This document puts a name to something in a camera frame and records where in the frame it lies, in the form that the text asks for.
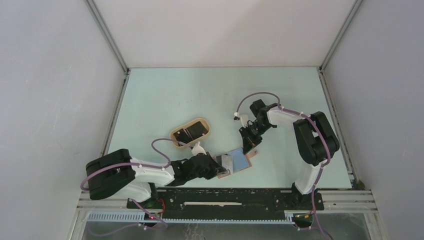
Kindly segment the pink leather card holder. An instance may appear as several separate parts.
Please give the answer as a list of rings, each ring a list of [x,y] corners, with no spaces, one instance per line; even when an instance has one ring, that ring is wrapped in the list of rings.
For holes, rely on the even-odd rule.
[[[233,172],[227,175],[227,176],[230,176],[252,167],[251,158],[255,157],[257,153],[258,153],[258,150],[254,149],[250,151],[249,153],[247,153],[246,155],[244,155],[243,149],[237,148],[232,151],[216,155],[213,157],[213,159],[221,159],[222,155],[231,156],[233,161]]]

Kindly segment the beige oval card tray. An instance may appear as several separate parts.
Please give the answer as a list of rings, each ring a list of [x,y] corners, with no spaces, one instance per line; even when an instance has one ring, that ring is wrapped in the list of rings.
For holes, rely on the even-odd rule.
[[[203,141],[210,135],[210,131],[211,128],[206,119],[195,118],[172,130],[169,137],[174,140],[173,144],[177,148],[182,149],[186,145],[193,146],[195,143]]]

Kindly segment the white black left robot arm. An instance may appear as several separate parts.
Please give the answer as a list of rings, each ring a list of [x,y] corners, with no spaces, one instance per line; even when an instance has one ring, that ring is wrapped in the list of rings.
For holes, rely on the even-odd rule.
[[[205,151],[161,165],[131,157],[124,148],[90,161],[85,170],[80,188],[91,200],[117,196],[135,200],[145,208],[153,208],[158,202],[156,185],[178,187],[195,179],[211,180],[227,171]]]

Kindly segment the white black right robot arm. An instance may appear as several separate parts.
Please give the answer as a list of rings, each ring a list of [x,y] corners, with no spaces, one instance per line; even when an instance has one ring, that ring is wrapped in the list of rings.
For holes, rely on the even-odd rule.
[[[297,191],[291,194],[290,201],[295,208],[304,209],[311,202],[310,193],[316,189],[321,170],[340,149],[340,142],[326,115],[321,111],[306,115],[279,103],[266,105],[261,99],[254,101],[249,108],[254,121],[238,110],[234,113],[234,120],[242,125],[239,133],[244,154],[257,147],[263,140],[263,134],[271,128],[281,126],[293,130],[304,163],[294,182]]]

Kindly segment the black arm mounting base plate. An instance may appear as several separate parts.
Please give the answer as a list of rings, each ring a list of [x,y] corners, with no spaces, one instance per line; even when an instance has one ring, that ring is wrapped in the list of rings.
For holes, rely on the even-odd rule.
[[[146,210],[163,210],[161,217],[166,218],[236,220],[284,220],[286,210],[324,210],[319,192],[302,195],[289,188],[160,187],[139,205]]]

